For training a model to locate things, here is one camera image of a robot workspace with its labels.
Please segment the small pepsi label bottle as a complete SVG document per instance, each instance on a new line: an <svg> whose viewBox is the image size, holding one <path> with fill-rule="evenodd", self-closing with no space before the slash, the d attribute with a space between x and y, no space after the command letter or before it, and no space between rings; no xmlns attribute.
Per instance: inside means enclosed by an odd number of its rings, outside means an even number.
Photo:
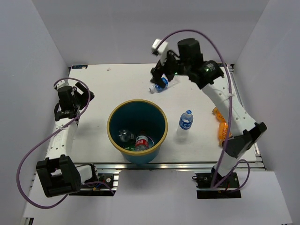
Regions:
<svg viewBox="0 0 300 225"><path fill-rule="evenodd" d="M119 131L118 138L122 143L135 142L135 134L127 129L121 129Z"/></svg>

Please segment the red label water bottle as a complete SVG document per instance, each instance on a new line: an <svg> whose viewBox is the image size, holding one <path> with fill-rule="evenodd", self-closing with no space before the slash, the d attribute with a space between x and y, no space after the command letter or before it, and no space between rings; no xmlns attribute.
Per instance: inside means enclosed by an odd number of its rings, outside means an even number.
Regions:
<svg viewBox="0 0 300 225"><path fill-rule="evenodd" d="M144 151L149 149L149 139L145 132L140 132L135 141L135 151Z"/></svg>

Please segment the green plastic bottle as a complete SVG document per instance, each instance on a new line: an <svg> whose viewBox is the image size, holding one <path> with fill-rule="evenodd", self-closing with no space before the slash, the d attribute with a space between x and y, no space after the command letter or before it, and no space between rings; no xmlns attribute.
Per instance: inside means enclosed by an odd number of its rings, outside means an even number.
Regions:
<svg viewBox="0 0 300 225"><path fill-rule="evenodd" d="M128 151L135 151L135 146L134 145L124 146L123 149Z"/></svg>

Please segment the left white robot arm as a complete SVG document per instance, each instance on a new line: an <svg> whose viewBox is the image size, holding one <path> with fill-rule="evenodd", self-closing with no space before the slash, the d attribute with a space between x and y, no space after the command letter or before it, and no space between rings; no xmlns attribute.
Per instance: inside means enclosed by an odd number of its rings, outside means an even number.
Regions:
<svg viewBox="0 0 300 225"><path fill-rule="evenodd" d="M99 182L93 164L75 166L69 156L80 111L94 98L94 94L80 82L70 86L66 81L59 81L54 88L59 97L54 108L55 134L50 139L45 159L36 165L46 197L78 193L82 185L94 187Z"/></svg>

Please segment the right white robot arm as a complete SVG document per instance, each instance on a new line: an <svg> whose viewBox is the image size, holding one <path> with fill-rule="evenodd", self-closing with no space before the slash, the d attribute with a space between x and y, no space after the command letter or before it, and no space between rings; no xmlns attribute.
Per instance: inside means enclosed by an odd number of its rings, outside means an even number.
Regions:
<svg viewBox="0 0 300 225"><path fill-rule="evenodd" d="M267 127L263 122L256 122L243 108L233 91L228 70L221 69L213 60L203 59L197 40L187 38L177 45L179 54L171 50L166 41L154 41L152 53L160 59L151 69L151 82L163 88L166 86L164 77L172 81L176 75L186 75L209 97L226 119L232 136L223 142L224 150L212 169L211 178L215 186L222 187L229 181L228 174Z"/></svg>

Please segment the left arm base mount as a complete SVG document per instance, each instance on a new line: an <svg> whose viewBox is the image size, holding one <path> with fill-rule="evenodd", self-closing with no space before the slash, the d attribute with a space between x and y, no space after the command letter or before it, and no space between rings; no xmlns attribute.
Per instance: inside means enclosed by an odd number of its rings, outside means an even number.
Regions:
<svg viewBox="0 0 300 225"><path fill-rule="evenodd" d="M114 196L117 189L118 174L93 166L95 175L81 185L82 196Z"/></svg>

